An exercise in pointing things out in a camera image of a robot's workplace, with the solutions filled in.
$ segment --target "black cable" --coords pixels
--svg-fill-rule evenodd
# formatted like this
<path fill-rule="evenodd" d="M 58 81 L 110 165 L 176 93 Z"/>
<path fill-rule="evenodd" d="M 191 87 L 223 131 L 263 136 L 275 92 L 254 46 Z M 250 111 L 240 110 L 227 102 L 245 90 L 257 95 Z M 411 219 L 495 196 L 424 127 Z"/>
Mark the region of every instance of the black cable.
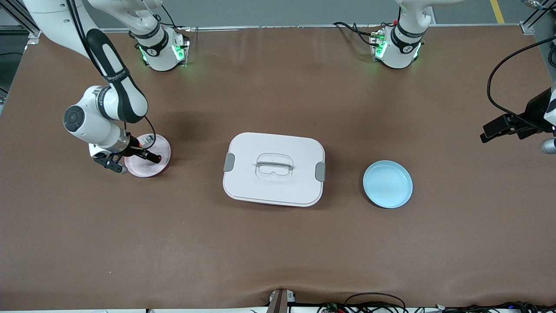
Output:
<path fill-rule="evenodd" d="M 543 10 L 543 13 L 541 13 L 528 27 L 532 27 L 541 17 L 543 17 L 545 14 L 547 14 L 549 11 L 548 10 Z"/>
<path fill-rule="evenodd" d="M 79 36 L 79 39 L 81 40 L 81 44 L 83 44 L 83 48 L 85 49 L 85 52 L 87 53 L 87 56 L 89 56 L 89 59 L 91 60 L 91 62 L 93 63 L 93 65 L 95 66 L 97 71 L 102 76 L 104 76 L 104 74 L 102 73 L 99 65 L 95 61 L 95 57 L 93 56 L 93 53 L 91 52 L 91 48 L 89 46 L 89 43 L 87 42 L 87 37 L 85 35 L 85 32 L 83 31 L 83 26 L 81 25 L 81 19 L 79 18 L 79 13 L 77 12 L 77 6 L 75 4 L 75 0 L 66 0 L 66 4 L 68 5 L 69 13 L 71 15 L 73 25 L 75 26 L 75 29 L 77 31 L 77 35 Z"/>
<path fill-rule="evenodd" d="M 553 306 L 537 306 L 529 302 L 506 302 L 494 306 L 478 306 L 471 305 L 467 307 L 447 307 L 442 310 L 442 313 L 492 313 L 492 311 L 499 312 L 497 309 L 517 309 L 521 313 L 538 313 L 550 312 L 556 310 L 556 305 Z"/>
<path fill-rule="evenodd" d="M 360 293 L 360 294 L 351 295 L 351 296 L 347 297 L 347 299 L 344 301 L 344 306 L 345 306 L 345 305 L 348 303 L 348 301 L 349 301 L 350 299 L 352 299 L 352 298 L 360 297 L 360 296 L 369 296 L 369 295 L 374 295 L 374 296 L 386 296 L 386 297 L 394 298 L 394 299 L 400 301 L 401 304 L 403 305 L 403 308 L 405 309 L 405 302 L 404 302 L 404 300 L 402 300 L 402 299 L 400 299 L 400 298 L 398 298 L 398 297 L 396 297 L 396 296 L 394 296 L 394 295 L 385 294 L 385 293 L 383 293 L 383 292 L 362 292 L 362 293 Z"/>
<path fill-rule="evenodd" d="M 550 0 L 544 0 L 543 5 L 545 6 L 549 1 Z M 532 19 L 537 12 L 539 12 L 539 10 L 535 10 L 535 12 L 531 13 L 531 15 L 525 20 L 525 22 L 523 22 L 523 25 L 527 24 L 527 22 L 529 22 L 529 20 Z"/>
<path fill-rule="evenodd" d="M 326 307 L 326 304 L 321 305 L 317 310 L 316 313 L 320 313 L 320 310 Z"/>
<path fill-rule="evenodd" d="M 168 12 L 168 10 L 164 7 L 164 5 L 161 5 L 162 9 L 164 10 L 164 12 L 166 12 L 166 15 L 168 15 L 168 18 L 170 19 L 171 23 L 162 23 L 160 22 L 162 20 L 162 18 L 160 17 L 160 15 L 155 14 L 155 19 L 157 19 L 160 24 L 162 25 L 166 25 L 166 26 L 171 26 L 172 28 L 180 28 L 180 27 L 185 27 L 185 26 L 178 26 L 176 25 L 176 23 L 174 23 L 172 16 L 170 15 L 170 13 Z"/>
<path fill-rule="evenodd" d="M 378 309 L 386 309 L 386 310 L 389 311 L 390 313 L 394 313 L 394 312 L 392 312 L 392 310 L 391 310 L 389 307 L 387 307 L 387 306 L 381 307 L 381 308 L 377 308 L 377 309 L 373 310 L 373 312 L 376 311 L 376 310 L 378 310 Z"/>
<path fill-rule="evenodd" d="M 333 23 L 332 25 L 336 25 L 336 26 L 342 25 L 342 26 L 345 26 L 347 29 L 351 30 L 352 32 L 358 32 L 356 29 L 352 28 L 351 26 L 349 26 L 348 24 L 346 24 L 344 22 L 336 22 L 336 23 Z M 371 36 L 371 33 L 362 32 L 362 31 L 359 31 L 359 33 L 361 33 L 362 35 Z"/>
<path fill-rule="evenodd" d="M 353 27 L 355 28 L 355 31 L 357 32 L 357 34 L 359 35 L 359 38 L 361 38 L 361 40 L 363 40 L 363 42 L 365 42 L 367 45 L 369 46 L 373 46 L 373 47 L 378 47 L 379 45 L 375 44 L 375 43 L 371 43 L 367 40 L 365 40 L 361 34 L 361 32 L 359 31 L 359 28 L 357 28 L 357 25 L 355 23 L 353 23 Z"/>
<path fill-rule="evenodd" d="M 172 23 L 172 25 L 176 27 L 176 24 L 174 23 L 172 16 L 170 15 L 170 13 L 168 13 L 168 10 L 164 7 L 164 4 L 162 4 L 161 7 L 164 10 L 164 12 L 166 12 L 166 15 L 168 15 L 168 18 L 170 18 L 170 22 Z"/>
<path fill-rule="evenodd" d="M 155 132 L 155 128 L 152 126 L 151 121 L 148 120 L 148 117 L 147 117 L 146 115 L 145 115 L 145 119 L 147 120 L 148 124 L 151 126 L 152 133 L 153 133 L 153 135 L 154 135 L 154 137 L 155 137 L 155 138 L 152 140 L 151 145 L 148 146 L 148 148 L 144 148 L 144 147 L 143 147 L 143 150 L 149 150 L 149 149 L 152 148 L 152 146 L 155 145 L 155 142 L 156 142 L 156 132 Z"/>
<path fill-rule="evenodd" d="M 400 17 L 401 17 L 401 7 L 398 8 L 398 19 L 396 20 L 396 23 L 400 20 Z M 386 25 L 390 27 L 395 26 L 394 23 L 386 23 L 386 22 L 382 22 L 381 25 Z"/>
<path fill-rule="evenodd" d="M 550 49 L 550 52 L 548 52 L 548 64 L 550 64 L 551 67 L 556 67 L 556 62 L 554 62 L 555 52 L 556 52 L 556 46 L 552 47 L 552 49 Z"/>
<path fill-rule="evenodd" d="M 20 55 L 20 56 L 22 56 L 23 53 L 21 53 L 21 52 L 8 52 L 8 53 L 0 54 L 0 56 L 7 56 L 7 55 Z"/>
<path fill-rule="evenodd" d="M 120 160 L 121 160 L 121 159 L 122 159 L 122 157 L 123 157 L 123 153 L 118 153 L 118 154 L 115 154 L 115 155 L 117 155 L 117 156 L 118 156 L 118 158 L 116 159 L 116 161 L 115 161 L 115 162 L 116 162 L 116 163 L 120 162 Z"/>
<path fill-rule="evenodd" d="M 505 57 L 505 58 L 504 58 L 502 61 L 500 61 L 500 63 L 498 63 L 498 65 L 496 65 L 495 68 L 492 70 L 492 72 L 490 73 L 490 76 L 488 77 L 488 82 L 487 82 L 487 84 L 486 84 L 486 87 L 487 87 L 487 88 L 486 88 L 486 91 L 487 91 L 487 92 L 486 92 L 486 93 L 487 93 L 486 96 L 488 97 L 488 100 L 490 101 L 490 103 L 492 103 L 492 105 L 494 105 L 496 108 L 498 108 L 498 109 L 501 110 L 501 111 L 504 111 L 504 112 L 506 112 L 506 113 L 508 113 L 508 114 L 510 114 L 510 115 L 513 115 L 516 119 L 518 119 L 518 120 L 520 120 L 520 121 L 526 123 L 527 125 L 529 125 L 529 126 L 535 128 L 535 129 L 537 129 L 537 130 L 540 130 L 540 131 L 544 131 L 544 129 L 540 128 L 539 126 L 535 125 L 534 123 L 532 123 L 532 122 L 530 122 L 530 121 L 528 121 L 528 120 L 522 118 L 521 116 L 517 115 L 516 113 L 513 113 L 512 111 L 510 111 L 510 110 L 508 110 L 508 109 L 502 107 L 501 105 L 497 104 L 497 103 L 494 101 L 494 99 L 492 99 L 492 96 L 490 95 L 490 84 L 492 83 L 492 78 L 494 77 L 494 74 L 496 73 L 496 71 L 498 71 L 498 69 L 500 68 L 500 66 L 502 66 L 502 64 L 506 63 L 507 60 L 511 59 L 512 57 L 514 57 L 514 56 L 516 56 L 516 55 L 518 55 L 518 54 L 520 54 L 520 53 L 522 53 L 523 51 L 527 51 L 527 50 L 529 50 L 529 49 L 531 49 L 531 48 L 540 46 L 540 45 L 542 45 L 542 44 L 544 44 L 544 43 L 547 43 L 547 42 L 550 42 L 550 41 L 552 41 L 552 40 L 554 40 L 554 39 L 556 39 L 556 36 L 552 36 L 552 37 L 550 37 L 550 38 L 547 38 L 547 39 L 541 40 L 541 41 L 539 41 L 539 42 L 536 42 L 536 43 L 534 43 L 534 44 L 532 44 L 532 45 L 529 45 L 529 46 L 527 46 L 527 47 L 525 47 L 525 48 L 521 48 L 521 49 L 515 51 L 514 53 L 510 54 L 509 56 Z"/>

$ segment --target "box lid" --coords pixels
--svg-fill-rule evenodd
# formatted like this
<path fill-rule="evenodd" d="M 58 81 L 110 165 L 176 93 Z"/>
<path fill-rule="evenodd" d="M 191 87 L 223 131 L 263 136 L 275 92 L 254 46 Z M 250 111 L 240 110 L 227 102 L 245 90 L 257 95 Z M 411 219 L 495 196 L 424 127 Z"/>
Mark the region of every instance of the box lid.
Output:
<path fill-rule="evenodd" d="M 224 171 L 234 199 L 308 207 L 322 195 L 324 148 L 311 138 L 242 133 L 230 143 Z"/>

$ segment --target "white robotic arm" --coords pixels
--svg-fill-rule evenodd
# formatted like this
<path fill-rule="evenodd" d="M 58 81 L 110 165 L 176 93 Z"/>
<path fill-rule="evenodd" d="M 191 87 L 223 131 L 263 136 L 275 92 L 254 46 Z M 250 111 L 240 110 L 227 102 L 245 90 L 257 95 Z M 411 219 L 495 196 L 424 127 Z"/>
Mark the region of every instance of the white robotic arm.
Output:
<path fill-rule="evenodd" d="M 394 69 L 407 67 L 421 46 L 421 39 L 429 28 L 431 16 L 425 9 L 431 6 L 449 6 L 465 0 L 395 0 L 400 6 L 400 18 L 396 25 L 379 31 L 373 42 L 373 55 Z"/>
<path fill-rule="evenodd" d="M 151 12 L 162 5 L 162 0 L 89 0 L 89 3 L 130 29 L 143 58 L 154 70 L 168 71 L 186 62 L 189 39 L 161 26 Z"/>
<path fill-rule="evenodd" d="M 168 71 L 185 63 L 189 39 L 172 28 L 162 27 L 151 9 L 162 0 L 89 0 L 94 8 L 115 17 L 130 29 L 139 42 L 145 62 L 156 71 Z M 86 57 L 86 51 L 75 31 L 66 0 L 24 0 L 25 6 L 41 31 L 53 42 Z M 98 28 L 83 6 L 75 1 L 85 33 Z"/>
<path fill-rule="evenodd" d="M 65 0 L 25 0 L 25 4 L 50 39 L 91 59 L 109 84 L 89 87 L 83 98 L 66 110 L 63 116 L 66 130 L 89 143 L 91 157 L 116 173 L 127 172 L 118 163 L 122 157 L 136 155 L 159 163 L 159 155 L 144 149 L 142 143 L 112 121 L 137 123 L 147 114 L 148 103 L 112 42 L 86 12 L 80 14 L 84 12 L 82 2 L 75 0 L 72 8 L 68 6 L 73 3 Z"/>
<path fill-rule="evenodd" d="M 536 97 L 529 100 L 523 113 L 516 115 L 503 114 L 483 126 L 481 141 L 489 141 L 504 135 L 517 134 L 519 139 L 525 139 L 534 134 L 551 133 L 556 136 L 556 83 Z M 556 138 L 544 140 L 542 152 L 556 154 Z"/>

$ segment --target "metal frame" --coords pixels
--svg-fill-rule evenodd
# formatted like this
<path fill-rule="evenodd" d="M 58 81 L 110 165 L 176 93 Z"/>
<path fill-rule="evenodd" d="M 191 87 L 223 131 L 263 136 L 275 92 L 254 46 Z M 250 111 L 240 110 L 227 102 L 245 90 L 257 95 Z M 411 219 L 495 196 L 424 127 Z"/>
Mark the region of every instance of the metal frame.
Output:
<path fill-rule="evenodd" d="M 29 11 L 20 0 L 0 0 L 0 7 L 2 7 L 13 19 L 15 19 L 21 27 L 27 30 L 30 35 L 33 35 L 34 37 L 38 37 L 40 35 L 40 30 L 31 18 Z"/>

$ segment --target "brown table mat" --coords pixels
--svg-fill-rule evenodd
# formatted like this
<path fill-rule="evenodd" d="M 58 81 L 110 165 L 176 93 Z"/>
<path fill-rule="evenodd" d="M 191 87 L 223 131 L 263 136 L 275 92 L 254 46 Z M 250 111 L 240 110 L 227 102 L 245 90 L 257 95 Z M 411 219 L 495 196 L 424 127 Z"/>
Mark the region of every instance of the brown table mat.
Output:
<path fill-rule="evenodd" d="M 479 139 L 501 114 L 485 95 L 491 69 L 534 42 L 519 27 L 431 28 L 404 70 L 333 28 L 192 34 L 189 65 L 164 73 L 127 34 L 110 37 L 172 145 L 170 167 L 141 179 L 96 164 L 62 115 L 102 79 L 44 37 L 29 46 L 0 117 L 1 310 L 256 306 L 279 287 L 299 302 L 360 291 L 410 306 L 556 301 L 548 135 Z M 533 49 L 499 71 L 493 96 L 522 112 L 549 86 Z M 318 140 L 320 202 L 229 198 L 224 157 L 246 131 Z M 399 209 L 363 194 L 365 168 L 383 159 L 413 178 Z"/>

